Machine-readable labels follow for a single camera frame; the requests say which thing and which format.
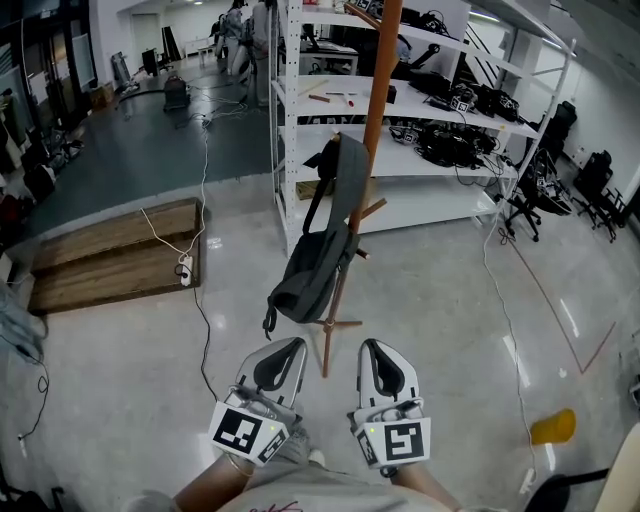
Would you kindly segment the beige chair edge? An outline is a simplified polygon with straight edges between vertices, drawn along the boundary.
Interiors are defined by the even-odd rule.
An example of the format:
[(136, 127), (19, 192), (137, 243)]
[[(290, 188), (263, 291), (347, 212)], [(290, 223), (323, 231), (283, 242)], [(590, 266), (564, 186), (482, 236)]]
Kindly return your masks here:
[(640, 512), (640, 422), (622, 443), (594, 512)]

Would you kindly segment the person's grey shirt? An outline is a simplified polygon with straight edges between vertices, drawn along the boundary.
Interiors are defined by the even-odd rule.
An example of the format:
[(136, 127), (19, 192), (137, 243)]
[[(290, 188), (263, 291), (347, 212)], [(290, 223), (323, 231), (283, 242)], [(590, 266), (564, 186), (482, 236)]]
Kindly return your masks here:
[(243, 492), (203, 512), (505, 512), (448, 507), (442, 500), (390, 484), (368, 484), (317, 465), (277, 461), (254, 474)]

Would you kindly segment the black round stool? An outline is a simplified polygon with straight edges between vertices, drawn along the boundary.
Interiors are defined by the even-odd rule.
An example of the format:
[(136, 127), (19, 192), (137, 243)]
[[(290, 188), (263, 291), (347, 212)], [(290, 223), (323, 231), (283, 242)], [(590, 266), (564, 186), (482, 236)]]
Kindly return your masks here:
[(604, 480), (609, 469), (567, 476), (553, 475), (535, 492), (525, 512), (565, 512), (573, 486)]

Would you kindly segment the white metal shelving unit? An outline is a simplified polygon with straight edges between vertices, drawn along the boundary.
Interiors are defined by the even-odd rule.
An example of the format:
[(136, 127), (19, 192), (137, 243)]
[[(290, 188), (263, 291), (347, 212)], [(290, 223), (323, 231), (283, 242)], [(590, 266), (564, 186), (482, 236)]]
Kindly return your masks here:
[[(456, 63), (462, 53), (486, 63), (493, 63), (508, 74), (527, 84), (534, 84), (551, 95), (549, 108), (555, 108), (559, 93), (564, 85), (568, 67), (573, 59), (575, 39), (567, 45), (531, 12), (516, 0), (493, 0), (470, 2), (492, 15), (498, 16), (514, 29), (518, 29), (540, 39), (548, 39), (564, 52), (561, 77), (555, 89), (540, 81), (534, 73), (501, 60), (482, 49), (470, 47), (461, 40), (438, 35), (428, 30), (399, 25), (399, 34), (405, 38), (437, 44), (441, 49), (449, 48), (457, 52)], [(299, 125), (299, 117), (366, 116), (373, 78), (358, 75), (302, 75), (299, 74), (301, 31), (304, 24), (331, 25), (364, 30), (374, 30), (364, 20), (354, 14), (335, 12), (335, 7), (304, 6), (303, 0), (279, 0), (277, 12), (271, 14), (271, 34), (269, 42), (272, 51), (277, 50), (280, 33), (285, 40), (285, 74), (278, 75), (277, 58), (269, 57), (270, 77), (270, 135), (274, 180), (274, 200), (286, 236), (286, 253), (291, 256), (302, 234), (303, 207), (308, 208), (310, 200), (301, 201), (296, 197), (295, 184), (298, 181), (313, 181), (318, 177), (315, 171), (304, 165), (310, 157), (322, 148), (331, 136), (345, 131), (352, 138), (364, 138), (365, 128), (353, 123)], [(307, 85), (328, 79), (329, 82), (318, 89), (299, 96), (298, 92)], [(465, 112), (458, 115), (454, 111), (444, 111), (429, 105), (426, 95), (419, 93), (406, 81), (391, 80), (397, 89), (394, 104), (386, 104), (384, 116), (402, 119), (422, 119), (443, 122), (465, 123), (467, 126), (486, 128), (498, 135), (501, 148), (505, 148), (512, 135), (526, 137), (536, 144), (542, 137), (542, 128), (534, 130), (525, 124), (508, 122), (501, 117), (490, 118), (480, 113)], [(309, 94), (324, 96), (326, 92), (357, 93), (355, 107), (349, 108), (343, 102), (322, 103), (308, 98)], [(430, 223), (478, 218), (499, 213), (501, 210), (480, 185), (463, 185), (459, 177), (486, 178), (493, 174), (491, 168), (481, 167), (471, 170), (464, 167), (445, 168), (429, 163), (419, 157), (414, 150), (400, 149), (401, 144), (392, 142), (388, 127), (383, 126), (379, 138), (372, 176), (375, 178), (371, 201), (366, 203), (359, 232), (362, 234), (407, 228)]]

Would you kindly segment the grey cloth pile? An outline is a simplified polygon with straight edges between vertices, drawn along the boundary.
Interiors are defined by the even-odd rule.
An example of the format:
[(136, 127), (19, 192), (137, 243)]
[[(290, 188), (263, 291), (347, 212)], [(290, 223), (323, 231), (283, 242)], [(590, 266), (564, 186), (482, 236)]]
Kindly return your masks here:
[(29, 362), (42, 362), (47, 333), (44, 321), (22, 307), (16, 294), (0, 281), (0, 342)]

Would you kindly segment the person's grey trousers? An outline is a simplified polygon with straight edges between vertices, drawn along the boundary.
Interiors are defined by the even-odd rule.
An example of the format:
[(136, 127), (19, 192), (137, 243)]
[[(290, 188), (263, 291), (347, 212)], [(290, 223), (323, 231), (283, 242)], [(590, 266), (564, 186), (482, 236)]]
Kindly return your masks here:
[(282, 456), (298, 465), (306, 465), (312, 451), (310, 436), (301, 418), (297, 419), (290, 436), (285, 442), (281, 452)]

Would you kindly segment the black office chair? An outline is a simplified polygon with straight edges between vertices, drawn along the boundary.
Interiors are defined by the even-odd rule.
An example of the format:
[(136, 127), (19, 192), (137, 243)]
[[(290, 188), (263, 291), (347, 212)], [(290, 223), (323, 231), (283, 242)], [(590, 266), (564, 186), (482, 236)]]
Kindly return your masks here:
[(532, 240), (539, 241), (538, 227), (542, 223), (538, 210), (558, 217), (572, 214), (570, 194), (558, 177), (557, 169), (547, 149), (537, 149), (522, 172), (516, 192), (507, 200), (511, 213), (505, 220), (510, 237), (515, 237), (513, 222), (524, 217), (532, 230)]
[(569, 131), (576, 121), (576, 107), (572, 103), (563, 101), (557, 105), (555, 115), (549, 120), (539, 143), (540, 148), (547, 150), (553, 163), (563, 153)]
[(613, 177), (612, 157), (603, 150), (592, 153), (585, 166), (573, 181), (574, 188), (581, 198), (574, 199), (579, 206), (578, 215), (586, 214), (591, 220), (591, 229), (604, 227), (609, 242), (614, 243), (617, 230), (626, 224), (626, 203), (617, 188), (610, 188)]

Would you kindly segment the orange wooden coat stand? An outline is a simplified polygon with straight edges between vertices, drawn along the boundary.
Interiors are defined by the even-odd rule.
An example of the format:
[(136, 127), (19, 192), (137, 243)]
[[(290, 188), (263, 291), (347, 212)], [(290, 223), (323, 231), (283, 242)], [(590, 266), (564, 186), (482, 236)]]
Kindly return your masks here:
[[(346, 11), (364, 20), (379, 33), (376, 65), (370, 91), (367, 122), (363, 138), (363, 143), (368, 152), (365, 186), (369, 185), (373, 164), (375, 162), (391, 75), (399, 62), (396, 45), (397, 36), (399, 34), (402, 5), (403, 0), (384, 0), (383, 14), (380, 22), (376, 22), (373, 18), (367, 15), (364, 10), (357, 6), (349, 3), (345, 5)], [(336, 320), (336, 314), (342, 299), (347, 275), (348, 268), (343, 269), (339, 273), (329, 313), (323, 322), (318, 322), (318, 325), (323, 327), (323, 331), (325, 333), (321, 372), (323, 378), (327, 378), (329, 375), (330, 349), (334, 330), (336, 328), (358, 327), (362, 325), (360, 321)]]

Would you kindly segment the person's right forearm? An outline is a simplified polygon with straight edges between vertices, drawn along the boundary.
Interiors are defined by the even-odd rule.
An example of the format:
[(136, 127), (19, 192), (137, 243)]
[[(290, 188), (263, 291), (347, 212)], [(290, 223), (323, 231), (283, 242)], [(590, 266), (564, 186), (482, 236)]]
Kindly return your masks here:
[(451, 512), (460, 512), (463, 509), (459, 501), (421, 464), (399, 466), (391, 476), (391, 482), (433, 498)]

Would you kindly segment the brown wooden step platform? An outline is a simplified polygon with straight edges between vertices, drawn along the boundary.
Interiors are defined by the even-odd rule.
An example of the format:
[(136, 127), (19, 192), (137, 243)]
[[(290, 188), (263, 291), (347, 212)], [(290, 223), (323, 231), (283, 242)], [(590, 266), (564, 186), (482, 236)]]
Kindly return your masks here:
[[(187, 198), (86, 226), (40, 245), (28, 311), (42, 316), (194, 288), (200, 284), (203, 208)], [(179, 260), (194, 258), (181, 284)]]

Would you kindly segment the pile of black devices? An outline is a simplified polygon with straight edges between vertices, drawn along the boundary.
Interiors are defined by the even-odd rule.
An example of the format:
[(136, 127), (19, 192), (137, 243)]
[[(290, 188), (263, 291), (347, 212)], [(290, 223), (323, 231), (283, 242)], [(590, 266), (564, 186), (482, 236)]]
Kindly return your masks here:
[(459, 113), (472, 112), (508, 122), (523, 124), (519, 103), (502, 90), (471, 82), (452, 84), (438, 73), (414, 74), (409, 85), (426, 95), (426, 102), (441, 110)]

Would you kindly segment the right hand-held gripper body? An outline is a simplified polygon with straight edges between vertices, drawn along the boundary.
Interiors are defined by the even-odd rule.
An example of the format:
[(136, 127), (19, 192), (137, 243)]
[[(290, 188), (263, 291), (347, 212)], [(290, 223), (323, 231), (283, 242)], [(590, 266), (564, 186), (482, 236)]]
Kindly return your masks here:
[(431, 419), (424, 415), (424, 400), (414, 398), (347, 415), (370, 469), (399, 467), (430, 457)]

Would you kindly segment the dark grey backpack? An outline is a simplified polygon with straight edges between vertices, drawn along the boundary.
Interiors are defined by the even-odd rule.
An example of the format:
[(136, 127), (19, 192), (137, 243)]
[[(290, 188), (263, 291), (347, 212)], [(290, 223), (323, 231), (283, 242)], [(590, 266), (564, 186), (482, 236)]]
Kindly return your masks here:
[[(359, 236), (349, 228), (347, 218), (361, 205), (366, 190), (366, 146), (340, 132), (311, 162), (316, 165), (319, 183), (283, 278), (267, 298), (262, 325), (266, 336), (275, 330), (278, 315), (298, 324), (319, 320), (334, 292), (337, 276), (349, 267), (358, 248)], [(313, 232), (312, 221), (329, 187), (333, 194), (326, 227)]]

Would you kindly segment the white desk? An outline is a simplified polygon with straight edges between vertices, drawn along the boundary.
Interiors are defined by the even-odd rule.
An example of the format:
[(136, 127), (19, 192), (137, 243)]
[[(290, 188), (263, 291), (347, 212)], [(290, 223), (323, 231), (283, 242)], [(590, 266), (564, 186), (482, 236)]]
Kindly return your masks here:
[(330, 41), (302, 41), (300, 45), (301, 75), (356, 75), (359, 53)]

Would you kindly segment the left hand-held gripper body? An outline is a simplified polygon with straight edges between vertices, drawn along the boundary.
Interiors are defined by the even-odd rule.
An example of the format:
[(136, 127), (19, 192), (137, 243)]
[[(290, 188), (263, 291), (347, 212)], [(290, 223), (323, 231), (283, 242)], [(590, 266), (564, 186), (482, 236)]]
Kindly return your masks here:
[(243, 386), (215, 405), (209, 439), (226, 454), (265, 466), (284, 446), (301, 416)]

